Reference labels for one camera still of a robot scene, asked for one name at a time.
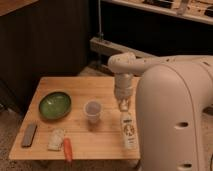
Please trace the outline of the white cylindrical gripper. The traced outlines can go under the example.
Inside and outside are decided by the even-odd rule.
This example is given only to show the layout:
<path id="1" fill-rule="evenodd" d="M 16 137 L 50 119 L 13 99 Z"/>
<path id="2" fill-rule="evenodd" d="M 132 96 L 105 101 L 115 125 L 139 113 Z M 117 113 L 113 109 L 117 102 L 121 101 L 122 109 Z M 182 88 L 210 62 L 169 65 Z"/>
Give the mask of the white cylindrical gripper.
<path id="1" fill-rule="evenodd" d="M 130 109 L 131 106 L 131 96 L 133 94 L 132 86 L 132 74 L 116 74 L 115 84 L 114 84 L 114 95 L 117 98 L 117 105 L 119 110 L 121 109 L 122 100 L 126 99 L 126 107 Z"/>

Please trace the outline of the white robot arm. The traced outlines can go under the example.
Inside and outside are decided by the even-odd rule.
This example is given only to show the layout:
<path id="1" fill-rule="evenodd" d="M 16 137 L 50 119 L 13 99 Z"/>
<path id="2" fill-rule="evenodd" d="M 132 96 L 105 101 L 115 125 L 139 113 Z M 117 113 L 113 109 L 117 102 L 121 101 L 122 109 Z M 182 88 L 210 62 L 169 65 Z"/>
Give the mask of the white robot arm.
<path id="1" fill-rule="evenodd" d="M 119 102 L 135 98 L 142 171 L 205 171 L 201 115 L 213 104 L 213 55 L 108 60 Z"/>

